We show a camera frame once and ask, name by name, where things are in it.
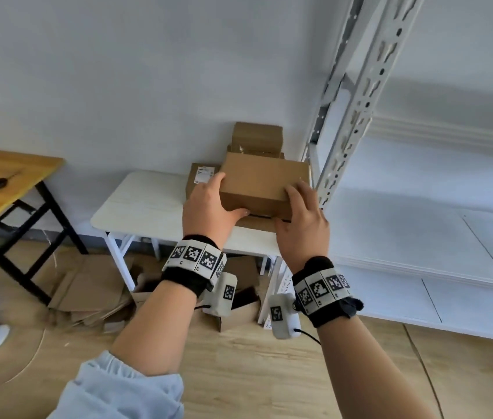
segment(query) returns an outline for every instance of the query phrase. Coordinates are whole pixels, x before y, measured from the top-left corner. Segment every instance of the black metal table frame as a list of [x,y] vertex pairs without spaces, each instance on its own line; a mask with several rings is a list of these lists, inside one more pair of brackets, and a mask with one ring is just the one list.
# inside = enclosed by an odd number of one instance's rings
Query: black metal table frame
[[[16,200],[12,203],[12,206],[10,206],[8,210],[0,215],[0,228],[12,233],[10,238],[8,238],[2,245],[0,245],[0,268],[8,275],[10,275],[15,281],[17,281],[19,285],[24,287],[34,296],[36,296],[41,303],[48,306],[48,304],[50,303],[50,296],[42,289],[40,289],[31,280],[35,276],[37,271],[43,266],[47,259],[52,255],[54,250],[58,248],[58,246],[66,237],[69,237],[72,240],[81,254],[89,253],[72,225],[70,225],[68,218],[66,218],[60,206],[45,185],[45,182],[41,181],[36,184],[35,189],[39,192],[44,201],[44,203],[39,208],[35,209],[22,200]],[[12,213],[12,211],[17,208],[27,211],[31,214],[31,216],[19,228],[13,228],[3,223],[2,221],[4,220],[4,218],[6,218],[10,213]],[[5,256],[5,254],[48,211],[51,211],[53,213],[58,223],[61,224],[63,230],[59,235],[56,236],[54,241],[51,242],[47,249],[43,251],[43,253],[35,261],[35,263],[33,263],[31,267],[29,267],[28,271],[26,273],[23,273],[10,259]]]

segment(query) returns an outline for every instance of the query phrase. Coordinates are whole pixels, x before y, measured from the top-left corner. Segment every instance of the light blue sleeve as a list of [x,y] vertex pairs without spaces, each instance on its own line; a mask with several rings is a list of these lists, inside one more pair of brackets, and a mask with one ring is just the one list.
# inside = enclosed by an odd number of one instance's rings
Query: light blue sleeve
[[82,363],[49,419],[182,419],[180,375],[146,377],[104,351]]

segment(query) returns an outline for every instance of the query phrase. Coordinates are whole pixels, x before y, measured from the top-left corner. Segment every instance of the right hand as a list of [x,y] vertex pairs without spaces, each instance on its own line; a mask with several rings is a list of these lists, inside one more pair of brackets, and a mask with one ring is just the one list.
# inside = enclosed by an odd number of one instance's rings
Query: right hand
[[306,182],[299,181],[297,188],[288,185],[285,191],[291,202],[291,223],[274,218],[279,252],[285,263],[297,273],[307,260],[315,256],[328,256],[330,225],[318,206],[318,196]]

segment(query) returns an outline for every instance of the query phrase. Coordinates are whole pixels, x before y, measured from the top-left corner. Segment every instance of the forearm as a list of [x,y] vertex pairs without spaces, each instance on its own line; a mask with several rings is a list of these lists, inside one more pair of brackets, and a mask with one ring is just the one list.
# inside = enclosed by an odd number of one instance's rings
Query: forearm
[[146,376],[177,373],[195,305],[194,292],[161,281],[110,352]]
[[435,417],[358,317],[336,318],[317,331],[342,417]]

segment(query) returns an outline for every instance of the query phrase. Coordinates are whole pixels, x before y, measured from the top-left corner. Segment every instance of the hand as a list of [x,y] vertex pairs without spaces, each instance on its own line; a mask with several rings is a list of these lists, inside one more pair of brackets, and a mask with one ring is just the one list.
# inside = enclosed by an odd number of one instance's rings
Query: hand
[[231,230],[240,218],[248,216],[247,209],[228,212],[221,205],[219,187],[224,172],[216,173],[206,184],[200,182],[190,194],[182,210],[182,231],[186,235],[204,235],[221,250]]
[[297,273],[314,256],[327,256],[330,226],[318,206],[318,196],[306,182],[297,188],[288,185],[285,191],[291,203],[291,223],[274,218],[279,252],[285,263]]

